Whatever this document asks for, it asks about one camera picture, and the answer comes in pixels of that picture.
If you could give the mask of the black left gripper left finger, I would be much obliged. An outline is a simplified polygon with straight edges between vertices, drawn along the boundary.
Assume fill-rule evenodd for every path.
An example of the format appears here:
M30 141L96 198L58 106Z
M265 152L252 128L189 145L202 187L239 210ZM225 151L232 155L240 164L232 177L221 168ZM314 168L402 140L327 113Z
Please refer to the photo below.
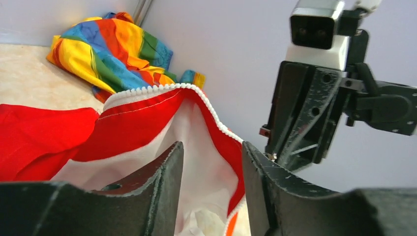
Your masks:
M172 236L183 169L182 142L101 190L62 181L3 182L3 236Z

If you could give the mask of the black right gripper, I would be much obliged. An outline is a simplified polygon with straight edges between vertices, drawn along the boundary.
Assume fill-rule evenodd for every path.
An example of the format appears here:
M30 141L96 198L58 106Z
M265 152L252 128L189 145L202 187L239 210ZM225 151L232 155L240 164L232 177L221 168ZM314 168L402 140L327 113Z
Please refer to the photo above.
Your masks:
M370 127L412 136L417 133L417 89L377 81L365 63L369 34L360 28L364 9L344 10L338 33L350 36L345 71L283 61L280 64L268 122L265 152L278 156L277 163L289 171L319 164L328 148L342 109L334 105L341 86L351 95L345 113L347 125L363 121Z

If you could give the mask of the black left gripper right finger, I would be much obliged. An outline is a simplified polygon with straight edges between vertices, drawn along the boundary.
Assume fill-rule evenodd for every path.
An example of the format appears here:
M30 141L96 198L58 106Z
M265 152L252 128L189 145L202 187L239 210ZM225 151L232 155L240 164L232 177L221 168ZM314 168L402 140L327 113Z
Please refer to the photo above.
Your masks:
M414 188L339 193L297 177L242 144L250 231L254 236L414 236Z

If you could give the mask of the red white cartoon jacket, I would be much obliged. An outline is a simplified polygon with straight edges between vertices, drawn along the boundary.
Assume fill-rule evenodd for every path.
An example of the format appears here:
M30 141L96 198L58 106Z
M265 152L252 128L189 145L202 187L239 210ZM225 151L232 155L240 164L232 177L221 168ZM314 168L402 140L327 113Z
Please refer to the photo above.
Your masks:
M99 189L184 146L177 236L202 236L206 209L234 233L244 203L242 139L218 118L204 92L171 84L116 93L93 108L0 107L1 181L64 180Z

